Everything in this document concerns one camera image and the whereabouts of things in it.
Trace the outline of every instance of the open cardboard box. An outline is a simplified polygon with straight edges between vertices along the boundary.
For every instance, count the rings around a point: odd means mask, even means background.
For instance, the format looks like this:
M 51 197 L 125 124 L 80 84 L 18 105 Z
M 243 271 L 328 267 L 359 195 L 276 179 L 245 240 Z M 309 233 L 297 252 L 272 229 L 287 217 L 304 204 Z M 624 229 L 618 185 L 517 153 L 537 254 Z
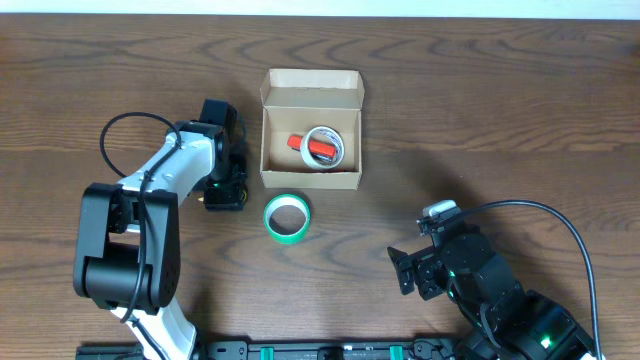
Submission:
M 260 175 L 265 187 L 358 188 L 364 86 L 357 71 L 271 69 L 260 95 Z M 320 125 L 336 130 L 345 145 L 344 159 L 327 172 L 314 172 L 300 153 L 287 145 L 289 136 L 304 136 Z

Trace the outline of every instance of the wooden table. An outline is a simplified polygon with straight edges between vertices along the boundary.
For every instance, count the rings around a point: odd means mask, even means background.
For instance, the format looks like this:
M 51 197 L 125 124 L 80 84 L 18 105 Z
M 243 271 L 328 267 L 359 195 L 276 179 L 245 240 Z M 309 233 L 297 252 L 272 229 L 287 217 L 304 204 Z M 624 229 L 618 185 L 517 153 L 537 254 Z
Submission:
M 387 246 L 415 251 L 415 219 L 525 198 L 572 219 L 595 265 L 607 358 L 640 356 L 640 23 L 214 16 L 0 16 L 0 358 L 73 358 L 131 342 L 71 286 L 83 190 L 117 177 L 98 150 L 127 111 L 196 118 L 205 98 L 247 120 L 242 213 L 180 209 L 188 318 L 210 339 L 463 335 L 446 298 L 402 296 Z M 272 241 L 261 216 L 283 192 L 258 174 L 259 86 L 272 67 L 362 73 L 364 174 L 357 191 L 303 191 L 304 243 Z M 131 172 L 164 128 L 125 121 L 108 138 Z M 527 288 L 591 331 L 584 264 L 541 212 L 477 216 Z

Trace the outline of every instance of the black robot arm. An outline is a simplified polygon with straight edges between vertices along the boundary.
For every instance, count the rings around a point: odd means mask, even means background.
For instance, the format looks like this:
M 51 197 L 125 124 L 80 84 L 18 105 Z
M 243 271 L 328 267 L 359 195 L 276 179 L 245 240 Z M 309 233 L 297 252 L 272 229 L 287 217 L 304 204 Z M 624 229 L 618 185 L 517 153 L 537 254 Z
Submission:
M 465 359 L 591 358 L 594 341 L 569 311 L 535 291 L 525 292 L 480 228 L 466 224 L 460 214 L 451 200 L 425 208 L 418 225 L 433 245 L 411 255 L 388 248 L 402 294 L 416 286 L 424 300 L 445 293 L 473 325 L 455 354 Z

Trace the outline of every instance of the white tape roll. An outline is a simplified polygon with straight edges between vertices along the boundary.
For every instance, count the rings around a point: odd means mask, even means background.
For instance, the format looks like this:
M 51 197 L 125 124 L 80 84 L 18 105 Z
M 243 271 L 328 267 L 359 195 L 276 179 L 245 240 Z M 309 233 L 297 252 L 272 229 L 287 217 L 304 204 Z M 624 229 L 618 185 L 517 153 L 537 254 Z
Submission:
M 336 147 L 336 156 L 332 162 L 324 162 L 318 161 L 313 156 L 311 156 L 311 152 L 309 151 L 309 140 L 311 140 L 311 136 L 315 133 L 321 133 L 322 135 L 329 138 L 331 143 Z M 300 144 L 300 154 L 302 155 L 302 160 L 307 164 L 310 168 L 314 170 L 328 170 L 333 169 L 334 167 L 340 165 L 342 159 L 344 158 L 344 142 L 338 134 L 337 131 L 333 130 L 327 126 L 318 126 L 314 127 L 302 138 L 302 143 Z

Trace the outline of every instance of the black cable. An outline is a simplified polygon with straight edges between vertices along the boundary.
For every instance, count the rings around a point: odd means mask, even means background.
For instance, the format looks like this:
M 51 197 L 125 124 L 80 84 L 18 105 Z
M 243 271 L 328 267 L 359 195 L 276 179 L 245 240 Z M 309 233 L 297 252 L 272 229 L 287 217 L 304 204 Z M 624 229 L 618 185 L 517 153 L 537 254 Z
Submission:
M 102 129 L 102 133 L 100 134 L 100 152 L 102 153 L 102 158 L 107 163 L 107 165 L 109 165 L 111 170 L 113 170 L 116 174 L 120 175 L 121 177 L 126 177 L 126 175 L 122 171 L 118 170 L 118 168 L 116 168 L 115 165 L 113 165 L 111 160 L 109 160 L 109 156 L 107 156 L 107 152 L 104 148 L 104 139 L 107 135 L 107 131 L 109 131 L 109 128 L 113 124 L 115 124 L 119 120 L 132 117 L 132 116 L 147 117 L 147 118 L 155 119 L 164 123 L 165 125 L 169 126 L 169 128 L 171 128 L 171 130 L 176 134 L 176 142 L 174 146 L 171 149 L 169 149 L 169 151 L 160 158 L 160 160 L 156 161 L 155 164 L 153 164 L 147 171 L 144 172 L 144 177 L 142 179 L 142 183 L 140 184 L 140 191 L 138 192 L 138 219 L 140 223 L 140 247 L 139 247 L 140 250 L 138 251 L 138 275 L 136 277 L 136 285 L 133 290 L 133 295 L 131 296 L 131 301 L 127 306 L 127 311 L 125 312 L 122 319 L 120 319 L 121 323 L 125 323 L 127 320 L 129 320 L 131 313 L 136 307 L 136 303 L 138 302 L 138 297 L 140 297 L 140 290 L 142 289 L 142 280 L 144 279 L 144 270 L 147 265 L 147 226 L 145 222 L 147 211 L 144 204 L 144 193 L 147 189 L 147 185 L 149 185 L 149 182 L 151 182 L 153 174 L 156 172 L 156 170 L 158 170 L 158 168 L 168 158 L 170 158 L 171 155 L 173 155 L 173 153 L 178 151 L 178 149 L 180 149 L 180 145 L 182 144 L 182 137 L 180 136 L 180 131 L 178 131 L 176 126 L 171 122 L 169 122 L 169 120 L 163 117 L 160 117 L 158 115 L 149 114 L 145 112 L 129 112 L 129 113 L 124 113 L 114 117 Z
M 142 337 L 147 341 L 149 346 L 151 346 L 153 351 L 155 351 L 156 354 L 158 354 L 158 356 L 160 357 L 160 360 L 166 360 L 166 358 L 164 357 L 164 352 L 162 351 L 162 349 L 160 349 L 160 346 L 156 344 L 156 342 L 151 338 L 151 336 L 149 336 L 147 329 L 145 329 L 144 326 L 142 326 L 142 324 L 140 323 L 140 320 L 136 319 L 135 321 L 132 321 L 131 326 L 134 328 L 137 328 L 138 331 L 140 331 L 140 334 L 142 335 Z
M 439 225 L 445 225 L 447 223 L 451 223 L 453 221 L 460 220 L 467 216 L 477 214 L 481 211 L 501 207 L 501 206 L 510 206 L 510 205 L 520 205 L 520 206 L 531 206 L 534 208 L 538 208 L 544 210 L 551 215 L 558 218 L 562 223 L 569 229 L 573 237 L 576 239 L 578 246 L 580 247 L 580 251 L 582 252 L 582 257 L 584 258 L 584 263 L 587 268 L 587 279 L 589 281 L 589 295 L 591 297 L 591 325 L 593 327 L 593 340 L 596 346 L 596 358 L 598 360 L 602 360 L 602 351 L 600 348 L 600 329 L 598 327 L 598 300 L 596 299 L 596 280 L 593 276 L 593 267 L 591 266 L 591 258 L 589 257 L 589 252 L 587 251 L 587 246 L 584 244 L 584 240 L 582 240 L 582 236 L 578 233 L 578 230 L 573 226 L 571 221 L 567 219 L 564 215 L 562 215 L 558 210 L 539 203 L 535 201 L 529 200 L 503 200 L 496 201 L 488 204 L 481 205 L 474 209 L 465 210 L 459 214 L 456 214 L 446 220 L 444 220 Z

